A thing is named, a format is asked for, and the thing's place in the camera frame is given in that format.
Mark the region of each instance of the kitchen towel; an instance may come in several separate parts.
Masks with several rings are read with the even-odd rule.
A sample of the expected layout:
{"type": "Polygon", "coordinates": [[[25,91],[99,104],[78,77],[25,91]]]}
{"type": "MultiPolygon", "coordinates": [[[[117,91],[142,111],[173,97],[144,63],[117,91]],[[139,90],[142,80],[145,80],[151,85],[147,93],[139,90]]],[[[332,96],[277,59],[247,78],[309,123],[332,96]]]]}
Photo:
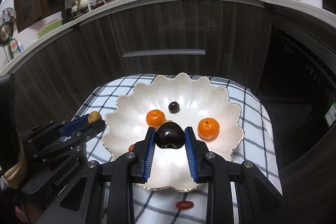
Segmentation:
{"type": "MultiPolygon", "coordinates": [[[[131,75],[114,80],[104,86],[98,87],[78,110],[74,118],[83,116],[91,111],[98,111],[105,117],[109,112],[117,109],[117,98],[120,95],[130,95],[137,83],[150,84],[157,75],[131,75]]],[[[191,79],[198,79],[200,76],[190,76],[191,79]]],[[[233,161],[241,163],[244,160],[251,160],[281,192],[281,185],[278,176],[278,167],[273,145],[272,125],[269,116],[251,91],[231,80],[208,77],[213,87],[225,86],[229,92],[231,103],[241,106],[239,126],[245,131],[245,137],[241,144],[233,152],[233,161]]],[[[86,153],[88,160],[97,160],[99,163],[106,163],[112,160],[112,155],[105,149],[101,138],[107,133],[98,134],[88,141],[86,153]]],[[[238,223],[238,211],[236,205],[236,192],[232,187],[232,199],[234,203],[235,223],[238,223]]],[[[133,186],[134,193],[134,216],[137,224],[165,223],[165,224],[195,224],[205,223],[207,206],[207,184],[201,185],[192,192],[180,193],[171,189],[149,191],[133,186]],[[189,200],[194,202],[194,207],[181,211],[175,206],[176,202],[189,200]]],[[[105,192],[103,223],[106,223],[107,202],[109,184],[105,192]]]]}

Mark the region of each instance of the jar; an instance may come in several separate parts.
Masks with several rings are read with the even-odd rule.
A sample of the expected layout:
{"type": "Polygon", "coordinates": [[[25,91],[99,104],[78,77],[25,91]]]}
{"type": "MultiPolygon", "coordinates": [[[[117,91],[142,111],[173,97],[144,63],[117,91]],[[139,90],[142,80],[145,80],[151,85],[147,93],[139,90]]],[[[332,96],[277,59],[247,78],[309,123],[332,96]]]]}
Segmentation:
{"type": "Polygon", "coordinates": [[[96,1],[96,8],[102,7],[104,4],[105,4],[105,2],[103,0],[97,0],[96,1]]]}

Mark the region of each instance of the metal screw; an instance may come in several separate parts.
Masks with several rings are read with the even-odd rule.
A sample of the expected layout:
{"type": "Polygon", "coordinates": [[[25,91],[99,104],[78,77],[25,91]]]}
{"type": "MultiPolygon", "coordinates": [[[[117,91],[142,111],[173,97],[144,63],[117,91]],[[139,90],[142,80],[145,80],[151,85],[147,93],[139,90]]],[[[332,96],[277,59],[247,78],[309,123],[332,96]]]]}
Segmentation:
{"type": "Polygon", "coordinates": [[[89,168],[95,168],[96,166],[97,166],[97,161],[95,161],[95,160],[91,160],[91,161],[89,161],[88,163],[87,163],[87,166],[89,167],[89,168]]]}
{"type": "Polygon", "coordinates": [[[247,168],[252,168],[253,167],[253,162],[251,162],[250,160],[246,160],[246,161],[244,161],[244,165],[247,168]]]}
{"type": "Polygon", "coordinates": [[[126,158],[128,158],[128,159],[132,159],[132,158],[135,157],[135,153],[134,153],[134,152],[127,152],[125,156],[126,156],[126,158]]]}
{"type": "Polygon", "coordinates": [[[209,151],[209,152],[206,152],[206,153],[205,153],[205,156],[206,156],[208,159],[213,159],[213,158],[216,156],[216,154],[215,154],[214,152],[209,151]]]}

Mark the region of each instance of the orange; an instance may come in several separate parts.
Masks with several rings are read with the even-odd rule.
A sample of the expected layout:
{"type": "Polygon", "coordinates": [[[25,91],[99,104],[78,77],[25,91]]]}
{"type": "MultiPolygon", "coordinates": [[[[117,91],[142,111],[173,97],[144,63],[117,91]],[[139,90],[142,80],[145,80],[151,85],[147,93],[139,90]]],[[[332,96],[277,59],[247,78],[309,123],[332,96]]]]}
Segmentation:
{"type": "Polygon", "coordinates": [[[147,113],[146,122],[148,126],[159,128],[166,120],[165,114],[158,109],[151,110],[147,113]]]}
{"type": "Polygon", "coordinates": [[[212,139],[219,133],[219,123],[214,118],[204,118],[197,126],[198,135],[204,139],[212,139]]]}

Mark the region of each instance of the sticker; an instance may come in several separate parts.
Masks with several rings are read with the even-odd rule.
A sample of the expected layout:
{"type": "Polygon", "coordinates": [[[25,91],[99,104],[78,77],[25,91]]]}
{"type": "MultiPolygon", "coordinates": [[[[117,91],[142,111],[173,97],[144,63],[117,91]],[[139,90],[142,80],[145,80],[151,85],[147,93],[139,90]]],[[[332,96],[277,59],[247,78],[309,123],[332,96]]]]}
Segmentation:
{"type": "Polygon", "coordinates": [[[328,126],[330,127],[333,124],[333,122],[336,120],[336,102],[333,102],[333,104],[329,108],[328,113],[324,115],[324,117],[328,123],[328,126]]]}

